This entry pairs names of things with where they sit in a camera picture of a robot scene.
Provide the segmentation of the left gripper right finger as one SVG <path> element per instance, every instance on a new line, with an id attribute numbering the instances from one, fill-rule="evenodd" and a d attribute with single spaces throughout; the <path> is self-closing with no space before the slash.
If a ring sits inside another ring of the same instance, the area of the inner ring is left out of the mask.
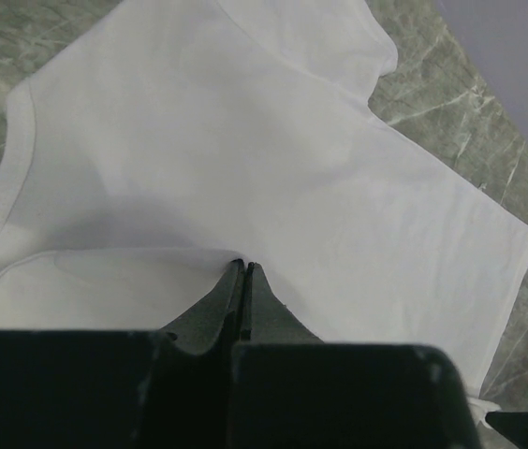
<path id="1" fill-rule="evenodd" d="M 246 273 L 233 347 L 236 448 L 478 448 L 460 374 L 426 345 L 266 341 L 254 316 L 275 300 Z"/>

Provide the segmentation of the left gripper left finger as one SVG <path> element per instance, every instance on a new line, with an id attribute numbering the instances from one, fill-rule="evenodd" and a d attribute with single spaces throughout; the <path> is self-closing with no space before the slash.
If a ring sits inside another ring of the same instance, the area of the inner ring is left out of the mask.
<path id="1" fill-rule="evenodd" d="M 154 331 L 0 330 L 0 448 L 222 448 L 244 264 Z"/>

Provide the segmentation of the white t-shirt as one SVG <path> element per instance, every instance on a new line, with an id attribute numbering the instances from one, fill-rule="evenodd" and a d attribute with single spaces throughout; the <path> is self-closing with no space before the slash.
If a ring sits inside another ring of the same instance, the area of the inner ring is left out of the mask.
<path id="1" fill-rule="evenodd" d="M 329 342 L 423 343 L 478 394 L 528 225 L 370 110 L 362 1 L 124 1 L 7 95 L 0 330 L 155 329 L 260 263 Z"/>

